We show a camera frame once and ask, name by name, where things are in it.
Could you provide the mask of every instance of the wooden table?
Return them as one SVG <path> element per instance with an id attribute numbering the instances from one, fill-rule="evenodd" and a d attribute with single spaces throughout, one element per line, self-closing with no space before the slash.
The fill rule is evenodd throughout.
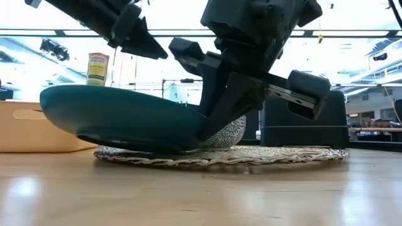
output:
<path id="1" fill-rule="evenodd" d="M 1 226 L 401 225 L 402 154 L 163 170 L 92 151 L 0 154 Z"/>

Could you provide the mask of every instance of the woven placemat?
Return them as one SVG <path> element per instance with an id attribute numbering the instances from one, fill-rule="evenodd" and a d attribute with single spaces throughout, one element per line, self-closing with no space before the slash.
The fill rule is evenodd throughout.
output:
<path id="1" fill-rule="evenodd" d="M 347 150 L 330 148 L 269 148 L 261 146 L 235 146 L 229 151 L 188 151 L 174 156 L 128 151 L 105 146 L 100 146 L 94 152 L 94 156 L 99 159 L 147 166 L 211 166 L 215 164 L 250 164 L 259 166 L 274 163 L 340 160 L 348 155 Z"/>

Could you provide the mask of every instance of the black case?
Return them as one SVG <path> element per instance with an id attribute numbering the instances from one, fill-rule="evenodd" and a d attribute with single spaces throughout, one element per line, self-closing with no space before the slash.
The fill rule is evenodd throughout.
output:
<path id="1" fill-rule="evenodd" d="M 331 90 L 316 121 L 291 113 L 287 101 L 269 96 L 264 102 L 261 145 L 330 146 L 344 149 L 349 142 L 344 94 Z"/>

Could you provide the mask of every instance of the black equipment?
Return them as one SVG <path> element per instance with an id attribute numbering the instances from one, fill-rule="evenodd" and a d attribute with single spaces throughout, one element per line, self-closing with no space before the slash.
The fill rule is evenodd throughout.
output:
<path id="1" fill-rule="evenodd" d="M 39 0 L 25 1 L 37 6 Z M 141 8 L 135 5 L 138 0 L 47 1 L 100 34 L 111 47 L 154 59 L 168 56 L 148 33 Z M 261 110 L 267 95 L 285 99 L 295 114 L 318 117 L 330 90 L 326 78 L 294 70 L 285 79 L 269 70 L 295 26 L 321 15 L 316 0 L 208 1 L 201 23 L 216 34 L 221 54 L 203 53 L 198 43 L 182 38 L 174 38 L 169 46 L 188 73 L 202 77 L 198 111 L 209 120 L 199 131 L 201 141 L 250 110 Z"/>

